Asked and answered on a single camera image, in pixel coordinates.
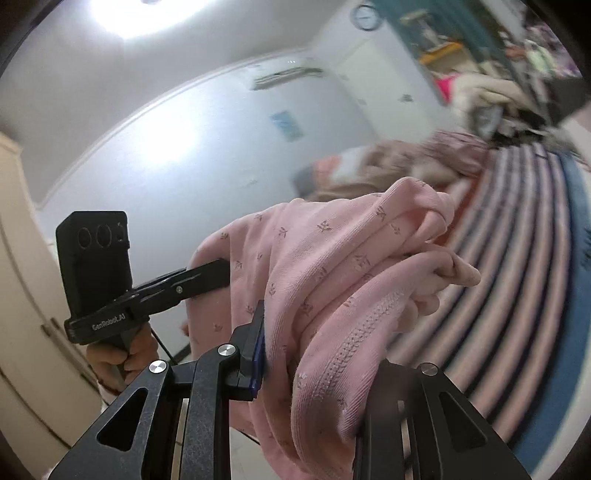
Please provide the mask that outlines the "person's left hand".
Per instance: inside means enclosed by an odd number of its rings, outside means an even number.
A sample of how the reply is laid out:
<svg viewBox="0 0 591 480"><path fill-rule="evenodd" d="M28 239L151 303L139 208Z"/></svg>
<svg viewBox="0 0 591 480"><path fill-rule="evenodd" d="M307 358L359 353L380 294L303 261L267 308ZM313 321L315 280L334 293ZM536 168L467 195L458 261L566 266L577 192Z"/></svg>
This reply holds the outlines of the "person's left hand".
<svg viewBox="0 0 591 480"><path fill-rule="evenodd" d="M98 383L115 394L159 359L158 344L148 324L134 336L128 351L97 343L86 347L85 356Z"/></svg>

